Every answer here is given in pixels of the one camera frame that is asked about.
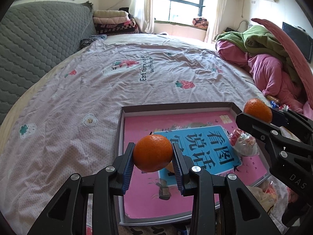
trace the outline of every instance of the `headboard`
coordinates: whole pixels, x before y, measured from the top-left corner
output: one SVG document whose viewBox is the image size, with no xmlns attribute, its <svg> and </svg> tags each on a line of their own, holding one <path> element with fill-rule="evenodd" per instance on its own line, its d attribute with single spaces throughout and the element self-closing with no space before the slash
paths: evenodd
<svg viewBox="0 0 313 235">
<path fill-rule="evenodd" d="M 43 1 L 9 8 L 0 22 L 0 125 L 22 94 L 96 34 L 92 4 Z"/>
</svg>

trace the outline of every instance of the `white curtain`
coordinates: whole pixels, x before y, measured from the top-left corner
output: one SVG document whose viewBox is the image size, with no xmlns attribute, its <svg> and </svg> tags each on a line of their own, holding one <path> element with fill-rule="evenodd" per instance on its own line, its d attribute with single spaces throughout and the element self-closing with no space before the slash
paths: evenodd
<svg viewBox="0 0 313 235">
<path fill-rule="evenodd" d="M 219 25 L 225 10 L 227 0 L 204 0 L 203 16 L 209 20 L 209 27 L 205 36 L 205 42 L 212 42 L 219 34 Z"/>
<path fill-rule="evenodd" d="M 136 20 L 141 31 L 144 33 L 153 33 L 154 15 L 153 15 L 154 0 L 131 0 L 129 13 Z"/>
</svg>

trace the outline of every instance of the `beige folded blanket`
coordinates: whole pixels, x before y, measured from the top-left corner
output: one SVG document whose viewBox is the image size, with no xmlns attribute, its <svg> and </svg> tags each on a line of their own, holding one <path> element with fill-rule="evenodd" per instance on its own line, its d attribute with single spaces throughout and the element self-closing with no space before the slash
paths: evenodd
<svg viewBox="0 0 313 235">
<path fill-rule="evenodd" d="M 110 17 L 127 17 L 126 11 L 94 11 L 94 17 L 110 18 Z"/>
<path fill-rule="evenodd" d="M 98 18 L 93 17 L 94 24 L 101 24 L 101 25 L 118 25 L 125 22 L 130 21 L 129 17 L 110 17 L 110 18 Z"/>
</svg>

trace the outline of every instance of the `orange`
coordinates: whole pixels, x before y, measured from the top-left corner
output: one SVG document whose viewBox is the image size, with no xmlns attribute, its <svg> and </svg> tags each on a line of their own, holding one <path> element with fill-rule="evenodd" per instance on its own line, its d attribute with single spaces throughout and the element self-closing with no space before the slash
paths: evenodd
<svg viewBox="0 0 313 235">
<path fill-rule="evenodd" d="M 165 168 L 173 158 L 171 142 L 162 135 L 148 135 L 137 142 L 133 151 L 136 167 L 145 172 Z"/>
<path fill-rule="evenodd" d="M 271 123 L 273 114 L 271 109 L 261 100 L 257 98 L 247 101 L 244 107 L 244 113 L 259 118 L 266 123 Z"/>
</svg>

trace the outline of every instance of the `television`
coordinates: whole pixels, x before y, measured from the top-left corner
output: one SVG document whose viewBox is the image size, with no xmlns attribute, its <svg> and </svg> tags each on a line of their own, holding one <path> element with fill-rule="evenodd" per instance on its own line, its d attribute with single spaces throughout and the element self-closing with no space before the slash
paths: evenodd
<svg viewBox="0 0 313 235">
<path fill-rule="evenodd" d="M 313 39 L 302 29 L 283 22 L 283 31 L 295 42 L 306 60 L 311 63 L 313 55 Z"/>
</svg>

